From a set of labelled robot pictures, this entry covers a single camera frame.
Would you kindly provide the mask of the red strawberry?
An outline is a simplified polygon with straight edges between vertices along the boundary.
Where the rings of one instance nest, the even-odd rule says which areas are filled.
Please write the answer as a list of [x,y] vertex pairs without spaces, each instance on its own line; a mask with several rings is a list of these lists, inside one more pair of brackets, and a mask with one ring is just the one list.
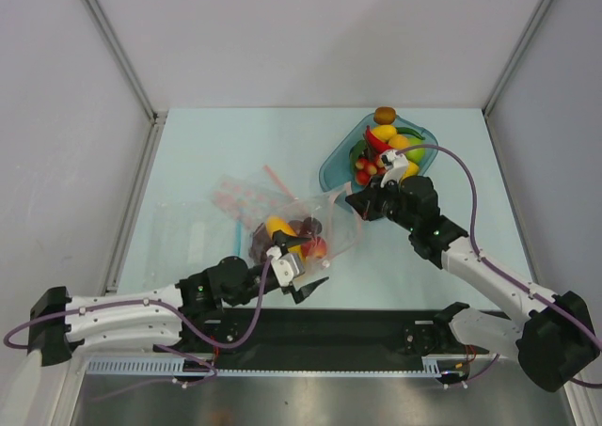
[[321,236],[314,236],[302,244],[301,250],[307,259],[323,259],[327,255],[327,243]]

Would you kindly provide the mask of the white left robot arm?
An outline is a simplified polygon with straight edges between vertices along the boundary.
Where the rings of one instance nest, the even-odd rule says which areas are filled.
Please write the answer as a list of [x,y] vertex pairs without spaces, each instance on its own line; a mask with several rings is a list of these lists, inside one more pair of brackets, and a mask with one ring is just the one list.
[[296,304],[307,299],[319,281],[296,288],[309,265],[325,257],[325,239],[317,234],[273,233],[264,263],[248,266],[230,256],[217,265],[148,292],[107,297],[71,296],[64,286],[47,290],[30,310],[27,352],[37,351],[44,367],[71,359],[77,349],[128,350],[182,346],[187,351],[205,342],[232,349],[247,340],[219,342],[205,324],[218,320],[226,307],[261,305],[269,292],[289,294]]

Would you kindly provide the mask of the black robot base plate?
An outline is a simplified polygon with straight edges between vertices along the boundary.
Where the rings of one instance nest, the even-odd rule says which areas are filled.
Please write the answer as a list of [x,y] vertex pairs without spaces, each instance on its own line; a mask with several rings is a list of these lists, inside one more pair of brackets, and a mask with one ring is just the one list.
[[412,371],[427,355],[485,354],[438,328],[434,310],[228,308],[199,329],[223,343],[216,366],[234,371]]

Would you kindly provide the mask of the yellow-orange mango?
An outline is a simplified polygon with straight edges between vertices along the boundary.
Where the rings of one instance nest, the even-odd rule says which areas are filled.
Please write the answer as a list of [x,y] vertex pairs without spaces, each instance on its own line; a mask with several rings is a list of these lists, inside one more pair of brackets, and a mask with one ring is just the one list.
[[296,237],[297,233],[294,231],[293,227],[286,222],[283,218],[271,215],[268,216],[264,222],[267,234],[270,238],[273,238],[275,233],[278,231],[284,232],[286,235]]

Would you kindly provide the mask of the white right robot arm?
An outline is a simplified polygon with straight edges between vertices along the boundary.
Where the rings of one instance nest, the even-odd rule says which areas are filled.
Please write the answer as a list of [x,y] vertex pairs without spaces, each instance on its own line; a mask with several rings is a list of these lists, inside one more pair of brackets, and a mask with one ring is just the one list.
[[476,289],[502,317],[462,303],[441,311],[436,345],[455,352],[469,344],[518,363],[541,389],[554,392],[601,355],[584,300],[525,281],[499,268],[473,244],[468,232],[443,215],[427,177],[372,181],[346,203],[364,220],[386,218],[409,233],[414,251],[437,268]]

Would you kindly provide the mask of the purple grape bunch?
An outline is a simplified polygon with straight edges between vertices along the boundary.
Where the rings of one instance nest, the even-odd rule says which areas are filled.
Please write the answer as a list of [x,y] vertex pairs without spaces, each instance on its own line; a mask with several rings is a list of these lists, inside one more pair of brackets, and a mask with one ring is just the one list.
[[[322,223],[312,216],[307,216],[303,220],[292,219],[286,222],[293,227],[298,237],[321,236],[323,231]],[[260,224],[252,235],[249,257],[257,264],[264,262],[266,252],[272,245],[272,238],[268,236],[264,223]]]

